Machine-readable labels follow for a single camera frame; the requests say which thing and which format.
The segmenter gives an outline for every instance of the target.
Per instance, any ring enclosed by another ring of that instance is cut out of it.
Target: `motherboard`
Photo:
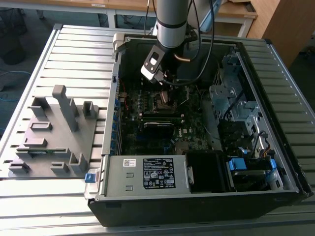
[[[121,80],[122,155],[181,155],[209,149],[198,87],[164,90],[146,80]]]

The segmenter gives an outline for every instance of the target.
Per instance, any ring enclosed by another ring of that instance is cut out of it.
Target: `white label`
[[[105,7],[103,4],[91,4],[92,6]]]
[[[135,167],[136,159],[124,159],[124,167]]]

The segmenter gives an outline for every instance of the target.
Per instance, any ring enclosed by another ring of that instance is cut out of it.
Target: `aluminum workbench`
[[[89,99],[100,107],[90,166],[97,168],[100,165],[112,77],[112,71],[108,68],[114,63],[112,41],[118,31],[142,33],[138,30],[79,26],[62,26],[53,30],[0,142],[0,177],[7,175],[6,161],[14,158],[15,147],[22,142],[32,117],[31,109],[27,108],[32,97],[51,94],[55,84],[67,86],[67,96],[73,97],[76,104]],[[246,47],[308,182],[314,187],[314,112],[271,44],[264,40],[238,40]],[[49,103],[54,102],[50,97],[47,100]],[[258,234],[260,227],[271,226],[274,226],[272,230],[263,231],[268,233],[279,230],[296,234],[294,232],[314,229],[314,196],[298,205],[279,208],[254,220],[104,228],[88,208],[84,190],[83,179],[0,181],[0,235],[153,235],[242,228],[257,228],[250,233]]]

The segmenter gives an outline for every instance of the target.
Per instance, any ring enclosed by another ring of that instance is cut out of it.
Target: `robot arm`
[[[199,22],[201,22],[200,30],[203,32],[211,29],[212,10],[209,3],[213,1],[215,2],[213,12],[216,14],[221,0],[195,0]],[[193,5],[188,14],[189,0],[157,0],[157,43],[141,68],[141,73],[152,83],[158,81],[162,84],[166,71],[176,74],[180,61],[174,55],[183,54],[187,40],[187,22],[193,27],[198,27]]]

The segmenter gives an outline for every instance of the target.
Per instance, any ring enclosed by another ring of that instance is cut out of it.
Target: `floor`
[[[0,75],[2,71],[23,70],[32,73],[41,52],[49,38],[54,24],[100,27],[101,22],[108,25],[106,15],[76,12],[44,11],[44,19],[40,20],[35,10],[25,10],[24,21],[28,32],[20,36],[21,44],[26,51],[26,59],[14,66],[4,64],[0,59]],[[144,27],[144,17],[117,16],[118,27],[141,30]],[[155,18],[148,18],[147,29],[153,27]],[[17,100],[21,97],[28,82],[29,76],[25,74],[7,74],[0,76],[0,98]],[[18,102],[3,102],[0,100],[0,137],[14,112]]]
[[[28,32],[20,36],[20,41],[27,53],[27,57],[22,63],[14,66],[8,66],[0,59],[0,71],[24,70],[32,72],[55,23],[99,27],[100,17],[102,23],[108,24],[105,15],[100,16],[92,13],[44,11],[44,17],[43,20],[40,20],[35,10],[25,10],[24,20]],[[118,16],[117,21],[118,26],[121,28],[143,29],[144,26],[144,17],[127,16],[123,18]],[[147,28],[152,27],[154,23],[155,19],[149,18]],[[290,72],[311,107],[315,109],[314,86],[310,86],[315,85],[315,81],[313,81],[315,74],[314,58],[306,59],[304,55],[299,55],[291,66]],[[28,75],[25,74],[1,76],[0,88],[4,86],[4,89],[0,91],[0,98],[7,100],[19,99],[28,82],[28,78]],[[0,135],[3,134],[16,105],[17,102],[0,101]]]

